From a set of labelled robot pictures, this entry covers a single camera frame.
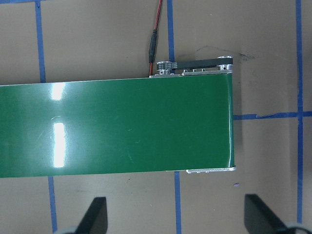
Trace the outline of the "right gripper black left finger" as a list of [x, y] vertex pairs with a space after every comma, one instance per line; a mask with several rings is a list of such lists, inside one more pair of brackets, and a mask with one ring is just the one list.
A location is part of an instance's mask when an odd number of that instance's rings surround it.
[[76, 229], [77, 234], [106, 234], [108, 215], [106, 197], [95, 197]]

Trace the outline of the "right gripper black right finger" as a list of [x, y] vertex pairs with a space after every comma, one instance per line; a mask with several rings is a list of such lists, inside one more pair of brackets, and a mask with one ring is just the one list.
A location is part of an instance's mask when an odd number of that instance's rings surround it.
[[256, 194], [244, 197], [244, 225], [249, 234], [286, 234], [287, 227]]

